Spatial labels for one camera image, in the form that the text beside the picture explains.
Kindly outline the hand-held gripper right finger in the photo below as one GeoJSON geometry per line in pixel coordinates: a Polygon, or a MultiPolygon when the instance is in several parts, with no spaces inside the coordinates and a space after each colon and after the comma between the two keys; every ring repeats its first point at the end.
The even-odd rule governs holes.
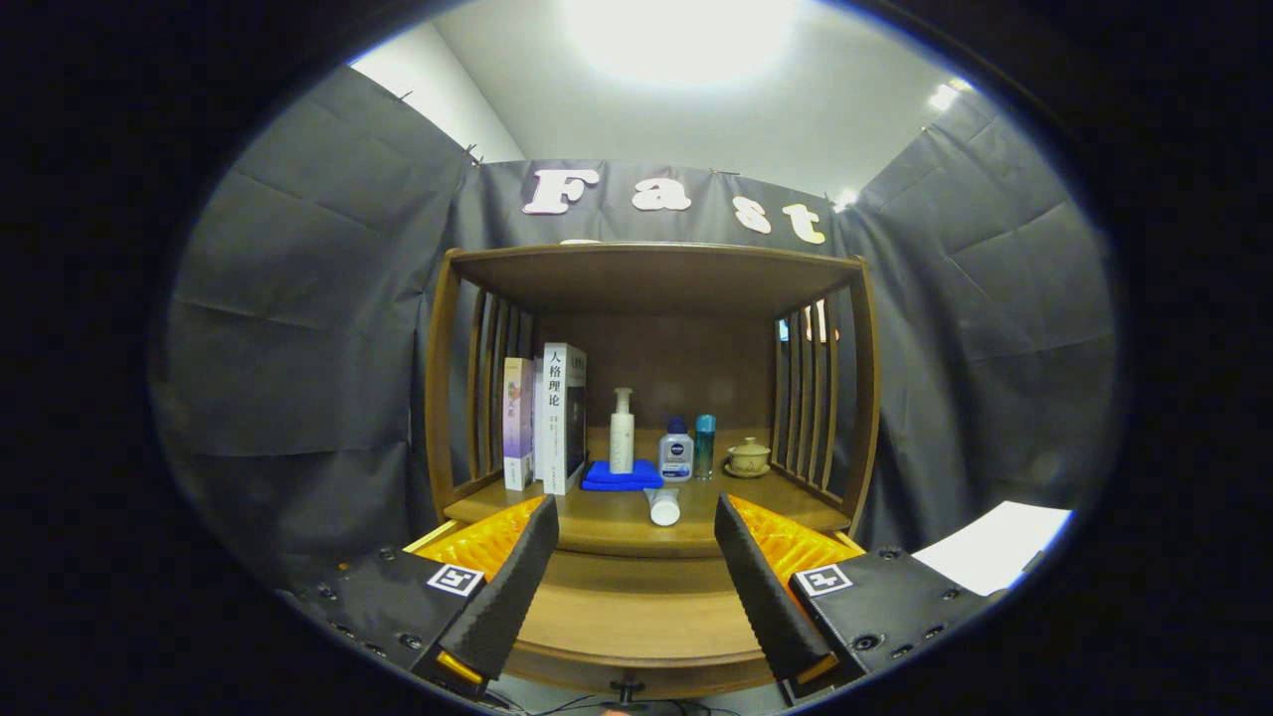
{"type": "Polygon", "coordinates": [[[714,534],[791,701],[909,662],[1004,598],[1004,590],[974,591],[896,547],[864,550],[736,496],[719,496],[714,534]]]}

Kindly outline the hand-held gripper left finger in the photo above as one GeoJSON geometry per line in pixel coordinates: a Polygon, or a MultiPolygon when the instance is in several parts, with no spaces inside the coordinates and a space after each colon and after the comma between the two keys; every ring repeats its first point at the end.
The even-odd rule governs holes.
{"type": "Polygon", "coordinates": [[[538,496],[428,545],[383,548],[298,591],[299,610],[374,657],[480,698],[518,640],[558,545],[538,496]]]}

